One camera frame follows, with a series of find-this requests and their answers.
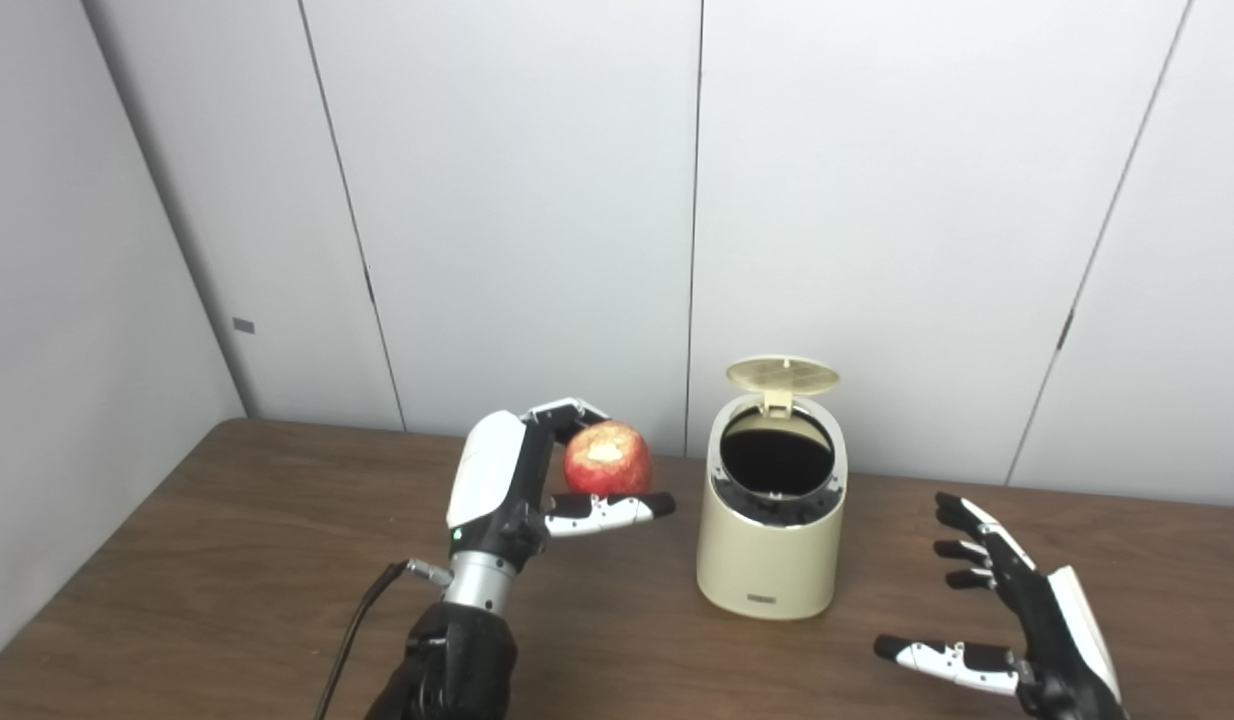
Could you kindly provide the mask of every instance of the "white robotic hand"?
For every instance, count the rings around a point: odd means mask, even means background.
[[[940,557],[975,564],[946,574],[946,584],[996,592],[1021,620],[1025,656],[1018,659],[1009,648],[986,643],[893,635],[879,635],[874,652],[943,680],[1018,697],[1028,715],[1045,720],[1125,720],[1116,667],[1075,571],[1038,573],[1004,525],[964,498],[937,493],[937,520],[974,541],[933,543]]]
[[[524,415],[494,412],[475,425],[448,503],[449,568],[420,559],[390,566],[357,615],[402,573],[429,580],[441,592],[439,601],[412,626],[405,659],[366,719],[501,720],[518,653],[503,613],[527,561],[544,550],[548,538],[627,527],[675,511],[669,493],[558,495],[543,510],[540,493],[554,446],[607,419],[594,405],[569,396]],[[337,673],[320,701],[318,720]]]

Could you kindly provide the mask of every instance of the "robotic hand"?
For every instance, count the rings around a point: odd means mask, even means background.
[[[1016,694],[1027,715],[1043,720],[1125,720],[1116,667],[1075,571],[1065,566],[1050,576],[1038,573],[1004,525],[964,498],[937,493],[937,520],[974,541],[933,543],[940,557],[975,564],[946,574],[946,584],[996,592],[1021,620],[1025,657],[986,643],[893,635],[879,635],[874,652],[959,685]]]
[[[608,416],[576,398],[480,420],[466,436],[448,505],[452,568],[411,559],[401,571],[442,588],[412,626],[402,664],[366,720],[501,720],[515,667],[506,620],[511,584],[549,537],[597,534],[675,511],[669,493],[557,495],[540,510],[550,448]]]

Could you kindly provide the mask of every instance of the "black cable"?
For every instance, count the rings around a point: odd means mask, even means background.
[[[355,609],[355,616],[352,616],[350,625],[346,629],[346,637],[342,638],[342,647],[337,651],[337,657],[333,659],[333,669],[328,674],[328,684],[325,685],[325,695],[320,698],[320,706],[315,708],[315,720],[325,720],[325,715],[328,714],[328,705],[333,701],[333,692],[337,689],[337,682],[342,678],[342,669],[346,667],[346,659],[350,655],[350,646],[355,643],[355,634],[360,630],[360,624],[364,622],[364,616],[369,608],[373,608],[373,603],[376,598],[381,597],[385,588],[390,587],[399,576],[404,573],[407,568],[407,562],[392,562],[387,564],[385,571],[373,585],[369,587],[369,592],[364,593],[364,600],[360,600],[360,606]]]

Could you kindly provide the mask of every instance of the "brown table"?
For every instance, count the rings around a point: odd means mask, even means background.
[[[460,438],[233,420],[220,425],[0,655],[0,719],[308,718],[358,598],[389,561],[444,559]],[[559,538],[508,622],[511,718],[1016,718],[876,659],[874,635],[1021,647],[992,593],[949,592],[933,493],[961,493],[1041,564],[1074,564],[1125,706],[1234,718],[1234,509],[853,475],[835,603],[745,620],[694,583],[703,467],[658,459],[680,511]],[[558,474],[552,483],[558,483]],[[360,718],[436,599],[401,579],[374,606],[332,718]]]

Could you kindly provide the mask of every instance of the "open lid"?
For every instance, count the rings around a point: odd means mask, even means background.
[[[769,417],[790,417],[796,395],[821,395],[840,384],[840,374],[817,359],[789,354],[738,359],[728,366],[727,375],[745,391],[763,393],[763,412]]]

